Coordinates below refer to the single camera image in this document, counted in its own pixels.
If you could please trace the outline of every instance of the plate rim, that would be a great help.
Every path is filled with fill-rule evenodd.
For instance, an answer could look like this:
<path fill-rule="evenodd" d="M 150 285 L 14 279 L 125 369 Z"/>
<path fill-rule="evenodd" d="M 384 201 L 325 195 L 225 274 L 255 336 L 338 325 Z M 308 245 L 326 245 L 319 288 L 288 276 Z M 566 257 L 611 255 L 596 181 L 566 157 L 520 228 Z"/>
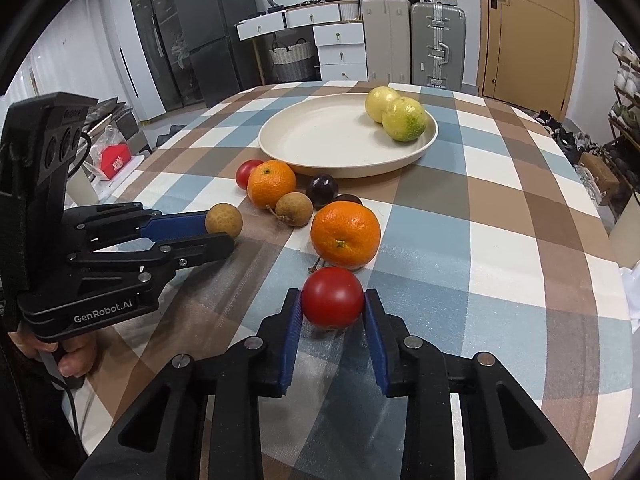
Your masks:
<path fill-rule="evenodd" d="M 268 152 L 264 146 L 262 145 L 262 131 L 265 129 L 265 127 L 267 126 L 267 124 L 269 124 L 269 122 L 276 118 L 278 115 L 280 115 L 281 113 L 285 112 L 286 110 L 289 110 L 290 108 L 299 106 L 299 105 L 303 105 L 306 104 L 307 102 L 310 101 L 316 101 L 316 100 L 322 100 L 323 98 L 329 98 L 329 97 L 336 97 L 336 96 L 347 96 L 347 95 L 367 95 L 366 92 L 349 92 L 349 93 L 335 93 L 335 94 L 329 94 L 329 95 L 318 95 L 318 96 L 309 96 L 311 97 L 311 99 L 304 99 L 303 101 L 300 101 L 299 103 L 294 103 L 292 105 L 287 106 L 286 108 L 283 108 L 282 110 L 278 111 L 277 113 L 273 114 L 269 119 L 266 120 L 266 122 L 260 127 L 260 130 L 258 131 L 258 147 L 260 147 L 260 149 L 265 153 L 265 155 L 270 156 L 272 159 L 274 160 L 280 160 L 286 164 L 289 164 L 290 166 L 297 166 L 299 168 L 319 168 L 319 166 L 317 165 L 312 165 L 310 166 L 309 164 L 300 164 L 298 162 L 292 162 L 290 160 L 284 160 L 283 158 L 277 158 L 276 156 L 274 156 L 272 153 Z M 427 112 L 427 114 L 429 115 L 429 117 L 431 117 L 431 119 L 433 120 L 434 124 L 436 125 L 436 131 L 433 134 L 433 137 L 431 137 L 431 140 L 429 142 L 427 142 L 424 146 L 422 146 L 419 150 L 415 150 L 414 152 L 411 152 L 407 155 L 403 155 L 403 156 L 399 156 L 398 158 L 393 158 L 391 160 L 385 160 L 384 162 L 372 162 L 370 164 L 360 164 L 358 166 L 322 166 L 322 168 L 324 170 L 358 170 L 360 168 L 373 168 L 375 166 L 382 166 L 382 165 L 387 165 L 387 164 L 393 164 L 395 162 L 401 162 L 402 160 L 406 160 L 408 158 L 411 158 L 412 156 L 416 156 L 424 151 L 426 151 L 437 139 L 438 137 L 438 132 L 440 131 L 440 125 L 438 124 L 438 121 L 436 120 L 436 118 L 428 111 L 424 108 L 424 105 L 422 105 L 422 108 L 424 109 L 425 112 Z"/>

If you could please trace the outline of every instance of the gray refrigerator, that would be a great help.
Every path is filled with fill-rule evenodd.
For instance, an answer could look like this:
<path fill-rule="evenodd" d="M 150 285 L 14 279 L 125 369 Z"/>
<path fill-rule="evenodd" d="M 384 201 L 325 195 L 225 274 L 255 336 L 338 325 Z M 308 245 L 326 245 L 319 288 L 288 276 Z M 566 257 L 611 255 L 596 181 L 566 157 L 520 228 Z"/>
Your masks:
<path fill-rule="evenodd" d="M 236 31 L 256 14 L 255 0 L 175 0 L 175 6 L 207 106 L 260 84 L 252 45 Z"/>

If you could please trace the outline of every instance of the plaid tablecloth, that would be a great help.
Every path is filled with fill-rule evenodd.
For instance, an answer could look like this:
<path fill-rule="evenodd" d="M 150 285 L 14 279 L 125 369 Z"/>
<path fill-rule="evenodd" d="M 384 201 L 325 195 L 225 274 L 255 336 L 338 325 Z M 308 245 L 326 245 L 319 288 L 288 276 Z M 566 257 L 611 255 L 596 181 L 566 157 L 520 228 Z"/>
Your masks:
<path fill-rule="evenodd" d="M 416 164 L 340 182 L 382 227 L 377 257 L 357 276 L 440 350 L 494 353 L 592 478 L 608 480 L 630 445 L 632 349 L 618 266 L 596 209 L 526 114 L 466 94 L 391 86 L 423 103 L 440 133 Z M 253 208 L 236 169 L 264 158 L 257 134 L 279 110 L 370 88 L 305 82 L 237 94 L 116 191 L 112 200 L 164 213 L 228 202 L 242 212 L 244 230 L 224 264 L 180 270 L 157 312 L 101 332 L 103 352 L 76 395 L 89 451 L 173 355 L 225 351 L 278 312 L 289 287 L 303 285 L 316 259 L 309 226 L 293 230 Z M 405 407 L 377 388 L 360 324 L 322 338 L 305 322 L 287 396 L 260 403 L 265 478 L 398 478 Z"/>

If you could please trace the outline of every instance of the red tomato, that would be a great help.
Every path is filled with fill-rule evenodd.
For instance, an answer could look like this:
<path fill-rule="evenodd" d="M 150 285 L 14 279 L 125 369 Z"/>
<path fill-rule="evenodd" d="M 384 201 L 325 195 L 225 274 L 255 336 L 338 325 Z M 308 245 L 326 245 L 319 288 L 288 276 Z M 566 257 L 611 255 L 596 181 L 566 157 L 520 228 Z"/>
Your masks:
<path fill-rule="evenodd" d="M 344 328 L 363 311 L 364 292 L 360 281 L 347 269 L 325 267 L 306 279 L 301 303 L 305 317 L 317 327 Z"/>
<path fill-rule="evenodd" d="M 236 171 L 236 184 L 242 189 L 246 189 L 246 184 L 249 182 L 249 175 L 256 166 L 260 166 L 264 161 L 252 158 L 240 164 L 240 167 Z"/>

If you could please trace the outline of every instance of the metal screw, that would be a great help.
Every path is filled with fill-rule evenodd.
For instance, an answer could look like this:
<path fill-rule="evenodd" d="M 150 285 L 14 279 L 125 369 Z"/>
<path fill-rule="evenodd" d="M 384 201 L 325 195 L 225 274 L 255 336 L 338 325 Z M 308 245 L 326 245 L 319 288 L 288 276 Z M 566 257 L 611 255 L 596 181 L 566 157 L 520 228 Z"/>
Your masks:
<path fill-rule="evenodd" d="M 257 350 L 262 346 L 262 343 L 263 341 L 261 338 L 259 338 L 257 335 L 252 335 L 251 337 L 248 337 L 244 340 L 244 347 L 248 348 L 249 350 Z"/>
<path fill-rule="evenodd" d="M 420 348 L 422 346 L 422 339 L 417 335 L 408 335 L 404 338 L 404 346 L 407 348 Z"/>
<path fill-rule="evenodd" d="M 171 359 L 171 364 L 174 368 L 184 368 L 191 363 L 191 356 L 187 354 L 178 354 Z"/>
<path fill-rule="evenodd" d="M 489 352 L 480 352 L 478 354 L 478 362 L 482 366 L 493 366 L 495 365 L 495 357 L 493 354 L 489 354 Z"/>

